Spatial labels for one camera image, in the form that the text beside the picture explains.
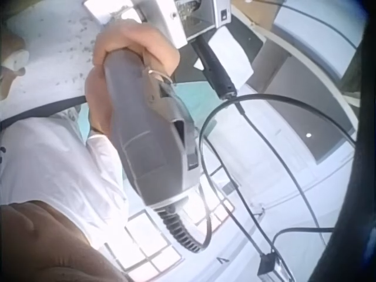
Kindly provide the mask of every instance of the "black cable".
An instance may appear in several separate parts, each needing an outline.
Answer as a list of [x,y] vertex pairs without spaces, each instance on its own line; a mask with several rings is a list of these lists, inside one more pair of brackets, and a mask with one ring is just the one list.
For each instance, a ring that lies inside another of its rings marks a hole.
[[[229,171],[227,170],[227,167],[224,165],[222,159],[220,158],[220,156],[218,155],[218,152],[217,150],[214,148],[213,144],[208,140],[208,138],[206,136],[204,136],[204,140],[205,140],[205,143],[211,148],[211,150],[213,151],[214,155],[217,157],[218,161],[220,162],[221,164],[221,167],[223,168],[224,172],[226,173],[226,175],[229,177],[231,183],[234,185],[236,184],[235,181],[232,179],[232,177],[230,176],[230,173]],[[203,161],[203,154],[201,153],[201,163],[202,163],[202,167],[203,167],[203,171],[204,171],[204,174],[207,178],[207,181],[209,182],[209,185],[211,187],[211,189],[214,191],[215,195],[217,196],[217,198],[220,200],[220,202],[222,203],[222,200],[221,198],[219,197],[218,195],[218,192],[217,192],[217,189],[215,188],[215,186],[213,185],[213,182],[212,182],[212,178],[210,177],[207,169],[206,169],[206,164],[205,164],[205,161]],[[253,215],[253,213],[250,211],[249,207],[248,207],[248,204],[246,203],[243,195],[240,193],[239,191],[239,188],[238,188],[238,185],[234,185],[235,187],[235,190],[238,192],[239,194],[239,198],[240,200],[242,201],[242,203],[244,204],[244,206],[246,206],[246,209],[248,211],[248,213],[250,214],[250,216],[252,217],[253,221],[254,222],[257,222],[257,219],[255,218],[255,216]],[[244,227],[240,224],[240,222],[234,217],[233,213],[229,210],[229,208],[227,208],[227,206],[222,203],[222,206],[226,209],[226,212],[229,214],[229,216],[234,220],[235,224],[239,227],[239,229],[244,233],[244,235],[248,238],[249,242],[251,242],[251,244],[253,245],[253,247],[256,249],[256,251],[259,253],[259,255],[264,255],[264,253],[261,251],[261,249],[259,248],[259,246],[257,245],[257,243],[252,239],[251,235],[248,234],[248,232],[244,229]]]
[[[206,164],[205,164],[205,160],[204,160],[204,157],[203,157],[203,140],[205,139],[205,130],[206,128],[208,127],[209,123],[212,121],[212,119],[223,109],[227,108],[228,106],[231,106],[233,104],[237,104],[239,102],[242,102],[242,101],[246,101],[246,100],[273,100],[273,101],[278,101],[278,102],[283,102],[283,103],[288,103],[290,105],[293,105],[293,106],[297,106],[299,108],[302,108],[302,109],[305,109],[315,115],[317,115],[318,117],[320,117],[321,119],[323,119],[324,121],[332,124],[334,127],[336,127],[338,129],[338,131],[340,131],[340,133],[346,138],[346,140],[351,144],[352,147],[355,147],[355,141],[352,139],[352,137],[346,132],[346,130],[344,130],[336,121],[334,121],[332,118],[330,118],[329,116],[325,115],[323,112],[320,112],[319,110],[317,110],[316,108],[306,104],[306,103],[303,103],[301,101],[298,101],[298,100],[295,100],[295,99],[292,99],[292,98],[289,98],[289,97],[285,97],[285,96],[279,96],[279,95],[273,95],[273,94],[251,94],[251,95],[244,95],[244,96],[240,96],[240,97],[237,97],[237,98],[233,98],[232,100],[228,100],[224,103],[222,103],[221,105],[219,105],[217,108],[215,108],[209,115],[208,117],[206,118],[205,122],[203,123],[203,126],[201,128],[201,131],[200,131],[200,136],[199,136],[199,148],[200,148],[200,159],[201,159],[201,163],[202,163],[202,167],[203,167],[203,171],[205,173],[205,176],[207,177],[207,180],[208,180],[208,183],[211,187],[211,189],[213,189],[214,193],[217,195],[217,191],[216,191],[216,188],[214,187],[213,185],[213,182],[209,176],[209,173],[206,169]],[[223,168],[225,168],[225,165],[224,163],[222,162],[221,158],[219,157],[218,153],[216,152],[215,148],[213,146],[211,146],[211,149],[213,151],[213,153],[216,155],[216,157],[218,158],[218,160],[220,161],[221,165],[223,166]],[[227,174],[227,177],[230,179],[230,181],[232,182],[232,184],[234,184],[234,180],[232,179],[230,173],[228,172],[227,169],[224,169],[224,171],[226,172]],[[286,262],[283,260],[282,256],[280,255],[280,253],[276,250],[276,248],[274,247],[274,244],[273,242],[270,241],[270,239],[266,236],[265,232],[263,231],[263,229],[261,228],[261,226],[259,225],[258,221],[255,220],[255,217],[254,215],[252,214],[252,212],[250,212],[249,208],[248,208],[248,205],[246,204],[246,202],[244,201],[244,198],[243,196],[241,195],[239,189],[236,189],[237,193],[239,194],[239,196],[241,197],[242,199],[242,202],[244,204],[244,206],[246,207],[247,211],[249,211],[250,213],[250,216],[251,218],[254,220],[254,224],[257,226],[258,230],[263,234],[264,238],[267,240],[267,242],[269,243],[270,247],[277,253],[277,255],[279,256],[282,264],[284,265],[284,267],[286,268],[286,271],[289,273],[289,275],[291,277],[293,277],[291,271],[288,269],[287,265],[286,265]],[[229,209],[226,209],[226,211],[228,212],[228,214],[231,216],[231,218],[233,218],[232,216],[232,213]]]
[[[240,103],[236,103],[235,106],[236,106],[237,110],[239,111],[239,114],[241,114],[242,117],[244,117],[244,119],[249,124],[249,126],[252,127],[252,129],[259,135],[259,137],[266,143],[266,145],[269,147],[269,149],[274,153],[274,155],[280,161],[281,165],[284,167],[284,169],[286,170],[287,174],[290,176],[291,180],[294,182],[296,188],[298,189],[301,197],[303,198],[303,200],[305,202],[305,205],[307,206],[308,211],[310,212],[310,214],[312,216],[313,222],[315,223],[315,225],[316,225],[317,228],[320,228],[320,224],[318,223],[317,217],[315,215],[315,212],[312,209],[312,206],[311,206],[310,202],[308,201],[306,195],[304,194],[303,189],[300,187],[300,185],[298,183],[298,180],[295,178],[294,174],[292,173],[292,171],[290,170],[290,168],[287,166],[286,162],[282,159],[281,155],[277,152],[277,150],[273,147],[273,145],[269,142],[269,140],[259,131],[259,129],[249,119],[249,117],[246,114],[246,111],[241,106],[241,104]],[[327,243],[326,243],[326,241],[324,239],[324,236],[321,233],[319,235],[320,235],[321,241],[323,242],[324,246],[326,247]]]
[[284,233],[289,232],[303,232],[303,233],[332,233],[334,231],[334,227],[328,227],[328,228],[313,228],[313,227],[292,227],[292,228],[286,228],[279,231],[276,235],[273,237],[273,244],[276,242],[279,235],[282,235]]
[[[219,198],[219,195],[217,193],[217,189],[215,188],[215,186],[213,185],[213,182],[212,182],[212,179],[207,171],[207,168],[206,168],[206,164],[205,164],[205,160],[204,160],[204,156],[203,156],[203,140],[205,140],[205,142],[209,145],[209,147],[211,148],[211,150],[213,151],[213,153],[215,154],[215,156],[217,157],[218,161],[220,162],[224,172],[226,173],[227,177],[229,178],[229,180],[231,181],[231,183],[233,184],[237,194],[239,195],[239,198],[241,200],[241,202],[243,203],[244,207],[246,208],[246,210],[248,211],[248,214],[250,215],[250,217],[252,218],[254,224],[256,225],[257,229],[259,230],[259,232],[263,235],[263,237],[265,238],[265,240],[268,242],[268,244],[270,245],[270,247],[276,252],[276,254],[278,255],[279,259],[281,260],[284,268],[286,269],[286,271],[288,272],[288,274],[290,275],[290,277],[293,279],[293,281],[296,281],[295,278],[294,278],[294,275],[292,274],[292,272],[290,271],[290,269],[288,268],[287,266],[287,263],[284,261],[282,255],[280,254],[280,252],[276,249],[276,247],[274,246],[274,244],[270,241],[269,237],[265,234],[265,231],[263,230],[263,228],[260,226],[260,223],[257,221],[256,217],[254,216],[254,214],[252,213],[252,211],[250,210],[247,202],[245,201],[243,195],[241,194],[240,190],[239,190],[239,187],[238,185],[236,184],[236,182],[234,181],[234,179],[232,178],[231,174],[229,173],[229,171],[227,170],[227,167],[224,165],[221,157],[219,156],[217,150],[213,147],[213,145],[210,143],[210,141],[208,140],[208,138],[204,135],[204,132],[206,130],[206,127],[207,125],[209,124],[209,122],[211,121],[211,119],[209,120],[209,118],[206,119],[206,121],[204,122],[202,128],[201,128],[201,131],[200,131],[200,137],[199,137],[199,148],[200,148],[200,157],[201,157],[201,164],[202,164],[202,168],[203,168],[203,171],[204,171],[204,174],[207,178],[207,181],[211,187],[211,189],[214,191],[214,193],[217,195],[217,197]],[[259,246],[256,244],[256,242],[251,238],[251,236],[248,234],[248,232],[245,231],[244,227],[239,223],[238,220],[235,219],[235,217],[233,216],[232,212],[226,207],[226,205],[223,205],[223,207],[226,209],[226,212],[229,214],[229,216],[234,220],[234,222],[236,223],[236,225],[238,226],[238,228],[244,233],[244,235],[248,238],[248,240],[251,242],[251,244],[253,245],[253,247],[256,249],[256,251],[261,255],[263,256],[263,252],[261,251],[261,249],[259,248]]]
[[322,19],[319,19],[319,18],[316,18],[308,13],[305,13],[299,9],[295,9],[291,6],[288,6],[288,5],[285,5],[285,4],[281,4],[281,3],[276,3],[276,2],[272,2],[272,1],[264,1],[264,0],[253,0],[254,2],[259,2],[259,3],[264,3],[264,4],[269,4],[269,5],[275,5],[275,6],[280,6],[280,7],[283,7],[283,8],[286,8],[286,9],[289,9],[289,10],[292,10],[296,13],[299,13],[299,14],[302,14],[310,19],[313,19],[314,21],[317,21],[323,25],[325,25],[326,27],[330,28],[331,30],[333,30],[334,32],[336,32],[337,34],[339,34],[343,39],[346,40],[347,43],[349,43],[351,45],[351,47],[353,47],[355,50],[357,49],[357,46],[350,40],[346,37],[346,35],[344,35],[341,31],[339,31],[337,28],[335,28],[334,26],[330,25],[329,23],[323,21]]
[[[313,113],[314,115],[318,116],[319,118],[321,118],[322,120],[332,124],[342,135],[343,137],[346,139],[346,141],[348,143],[350,143],[350,145],[352,147],[355,147],[355,141],[354,139],[347,133],[346,130],[344,130],[334,119],[332,119],[331,117],[327,116],[325,113],[319,111],[318,109],[302,102],[302,101],[299,101],[299,100],[295,100],[293,98],[290,98],[290,97],[286,97],[286,96],[280,96],[280,95],[275,95],[275,94],[265,94],[265,93],[262,93],[262,94],[248,94],[248,95],[243,95],[243,96],[239,96],[239,97],[236,97],[236,98],[233,98],[231,100],[228,100],[228,101],[225,101],[223,102],[221,105],[219,105],[217,108],[215,108],[209,115],[208,117],[206,118],[203,126],[202,126],[202,129],[205,127],[208,126],[208,123],[223,109],[233,105],[233,104],[236,104],[236,103],[239,103],[239,102],[243,102],[243,101],[251,101],[251,100],[266,100],[266,101],[277,101],[277,102],[281,102],[281,103],[286,103],[286,104],[289,104],[289,105],[293,105],[293,106],[296,106],[298,108],[302,108],[304,110],[307,110],[308,112],[310,113]],[[203,132],[202,132],[202,129],[201,129],[201,132],[200,132],[200,139],[203,138]]]

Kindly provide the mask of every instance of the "glass window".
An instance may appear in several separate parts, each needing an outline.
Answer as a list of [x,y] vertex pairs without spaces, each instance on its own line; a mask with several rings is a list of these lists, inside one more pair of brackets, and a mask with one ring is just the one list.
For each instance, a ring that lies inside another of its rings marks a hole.
[[[207,205],[210,209],[211,227],[213,232],[217,230],[224,221],[229,218],[229,214],[226,212],[222,203],[230,210],[234,210],[234,206],[226,199],[220,190],[217,190],[219,199],[210,187],[206,176],[202,175],[200,183],[203,188]],[[188,218],[194,223],[202,234],[206,234],[206,220],[205,220],[205,206],[203,199],[199,195],[198,189],[196,189],[190,196],[188,202],[184,205],[184,212]]]
[[145,211],[131,217],[123,231],[106,247],[132,280],[149,281],[181,262],[181,255]]

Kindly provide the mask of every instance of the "white wall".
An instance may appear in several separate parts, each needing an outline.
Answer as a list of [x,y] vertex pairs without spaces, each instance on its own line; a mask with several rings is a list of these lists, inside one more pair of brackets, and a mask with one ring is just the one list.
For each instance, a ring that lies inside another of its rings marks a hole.
[[[287,0],[286,5],[315,16],[341,31],[356,46],[366,21],[364,11],[353,0]],[[342,77],[355,53],[340,35],[304,15],[281,8],[274,24],[311,48]]]

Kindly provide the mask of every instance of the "fingers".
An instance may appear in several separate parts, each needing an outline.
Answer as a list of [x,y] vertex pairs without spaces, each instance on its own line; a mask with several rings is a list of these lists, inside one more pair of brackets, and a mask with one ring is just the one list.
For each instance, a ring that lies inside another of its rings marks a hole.
[[139,48],[135,48],[137,45],[151,53],[168,75],[177,68],[180,60],[179,51],[156,28],[148,23],[137,23],[134,20],[116,22],[98,35],[93,63],[103,65],[109,52],[122,48],[139,52]]

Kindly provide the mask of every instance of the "black strap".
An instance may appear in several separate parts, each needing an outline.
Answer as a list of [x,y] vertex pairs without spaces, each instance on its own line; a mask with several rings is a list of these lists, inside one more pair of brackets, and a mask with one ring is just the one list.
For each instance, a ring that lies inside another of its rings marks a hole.
[[47,105],[43,105],[31,110],[27,110],[26,112],[20,113],[8,119],[5,119],[0,122],[0,132],[4,129],[10,127],[10,125],[18,122],[20,120],[28,119],[28,118],[48,118],[56,113],[59,113],[63,110],[67,110],[69,108],[81,105],[86,103],[85,96],[70,98],[67,100],[62,100],[58,102],[53,102]]

